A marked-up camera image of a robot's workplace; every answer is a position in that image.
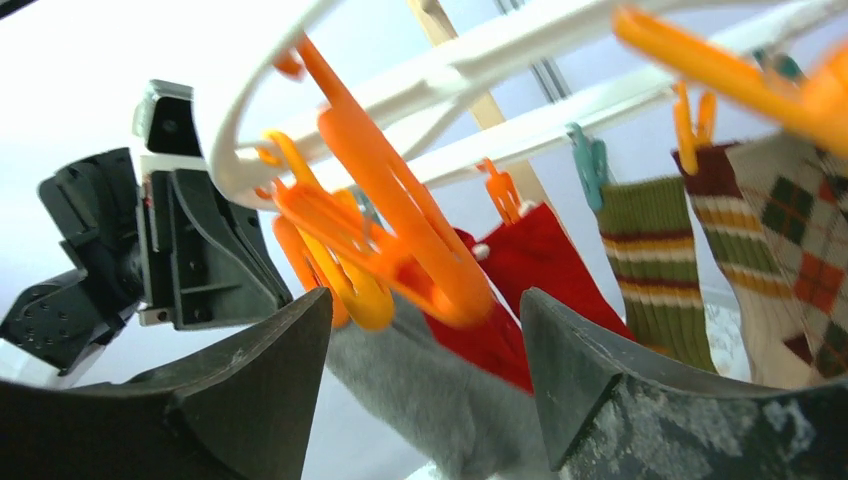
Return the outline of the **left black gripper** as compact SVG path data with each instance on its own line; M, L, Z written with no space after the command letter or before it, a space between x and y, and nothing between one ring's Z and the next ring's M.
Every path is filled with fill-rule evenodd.
M293 296L270 259L258 213L225 199L206 173L175 170L199 165L192 100L192 87L151 79L133 113L140 322L201 330L263 321Z

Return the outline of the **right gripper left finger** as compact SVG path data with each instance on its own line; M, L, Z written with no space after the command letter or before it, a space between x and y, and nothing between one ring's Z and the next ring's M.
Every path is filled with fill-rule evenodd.
M1 385L5 479L298 479L331 329L308 292L123 384Z

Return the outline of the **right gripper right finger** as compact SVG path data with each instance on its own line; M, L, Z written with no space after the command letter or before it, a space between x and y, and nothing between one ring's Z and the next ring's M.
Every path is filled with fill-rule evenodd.
M688 366L539 289L520 319L550 466L563 479L843 479L847 383L779 390Z

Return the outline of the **grey sock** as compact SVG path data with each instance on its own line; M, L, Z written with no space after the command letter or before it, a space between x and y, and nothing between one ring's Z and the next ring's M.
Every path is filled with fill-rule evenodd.
M333 331L326 365L447 479L553 479L535 400L443 348L400 296L384 330Z

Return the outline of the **red sock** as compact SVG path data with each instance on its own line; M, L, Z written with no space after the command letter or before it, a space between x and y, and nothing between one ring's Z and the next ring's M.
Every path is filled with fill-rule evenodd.
M515 315L521 296L538 288L595 324L628 340L635 336L598 289L580 254L546 204L502 224L488 236L461 238Z
M427 324L425 330L456 356L533 395L522 331L511 313L495 298L482 269L478 267L477 270L493 300L486 322L473 328L455 329L421 311Z

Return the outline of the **white round clip hanger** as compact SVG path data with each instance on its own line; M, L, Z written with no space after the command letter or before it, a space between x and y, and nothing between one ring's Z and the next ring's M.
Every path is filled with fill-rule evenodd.
M679 8L676 1L641 1L632 11L619 10L613 1L537 1L395 66L353 94L373 121L388 128L392 145L416 178L432 185L463 177L485 154L511 162L549 149L558 140L558 126L566 122L580 121L587 128L614 123L661 99L677 78L813 134L819 113L770 92L746 58L758 48L807 33L846 7L843 1L772 2L767 13L702 41L659 22L661 13ZM283 169L262 163L254 144L239 140L242 113L272 63L332 8L330 1L307 2L284 14L280 26L274 25L272 14L263 14L258 44L222 60L224 82L196 88L193 115L200 146L212 180L229 200L267 207L255 188L281 176ZM607 30L642 49L654 65L429 150L482 92L540 58L573 49Z

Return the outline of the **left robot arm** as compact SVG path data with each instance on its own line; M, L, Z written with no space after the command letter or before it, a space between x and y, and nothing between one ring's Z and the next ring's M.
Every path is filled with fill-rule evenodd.
M133 316L207 330L262 321L292 300L256 210L227 200L207 172L190 86L151 80L133 118L142 150L72 162L39 198L62 234L69 271L16 299L2 339L72 374Z

